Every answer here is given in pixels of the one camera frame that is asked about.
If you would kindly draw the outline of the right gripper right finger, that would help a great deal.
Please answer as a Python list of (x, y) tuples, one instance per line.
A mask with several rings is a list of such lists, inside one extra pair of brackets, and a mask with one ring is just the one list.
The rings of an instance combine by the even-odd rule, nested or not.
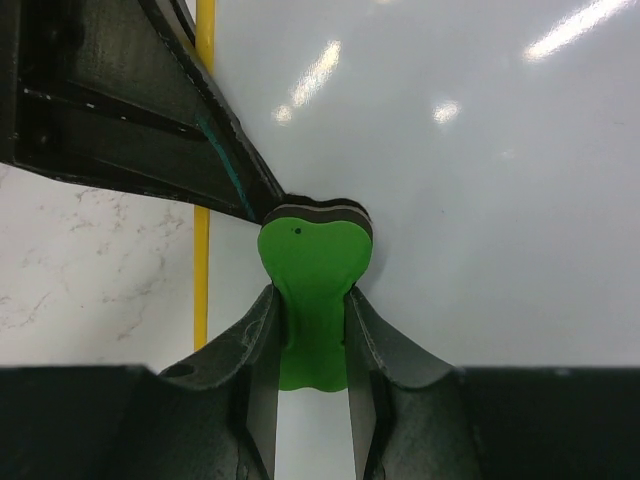
[(345, 298), (345, 353), (357, 478), (481, 478), (453, 367), (358, 289)]

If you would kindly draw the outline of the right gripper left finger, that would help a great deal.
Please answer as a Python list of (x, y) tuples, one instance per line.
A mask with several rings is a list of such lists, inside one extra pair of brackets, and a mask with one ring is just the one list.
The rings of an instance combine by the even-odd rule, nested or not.
[(117, 443), (120, 479), (271, 479), (280, 377), (280, 297), (133, 390)]

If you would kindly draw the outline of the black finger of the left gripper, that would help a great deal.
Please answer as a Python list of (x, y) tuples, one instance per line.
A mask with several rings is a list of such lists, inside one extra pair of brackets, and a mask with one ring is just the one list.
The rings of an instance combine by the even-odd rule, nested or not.
[(261, 223), (284, 191), (195, 50), (183, 1), (5, 1), (1, 161)]

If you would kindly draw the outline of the green whiteboard eraser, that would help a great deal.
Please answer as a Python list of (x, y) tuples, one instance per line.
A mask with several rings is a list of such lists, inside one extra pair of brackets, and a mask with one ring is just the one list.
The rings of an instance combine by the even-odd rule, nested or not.
[(284, 310), (282, 391), (347, 387), (344, 297), (373, 245), (371, 217), (353, 200), (296, 197), (264, 218), (258, 253)]

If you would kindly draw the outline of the white whiteboard with wooden frame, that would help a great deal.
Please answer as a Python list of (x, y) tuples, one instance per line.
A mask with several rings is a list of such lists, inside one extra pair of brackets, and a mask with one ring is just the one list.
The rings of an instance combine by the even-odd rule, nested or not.
[[(362, 204), (360, 291), (450, 364), (479, 479), (639, 475), (639, 5), (220, 1), (215, 76), (286, 192)], [(283, 398), (291, 479), (349, 403)]]

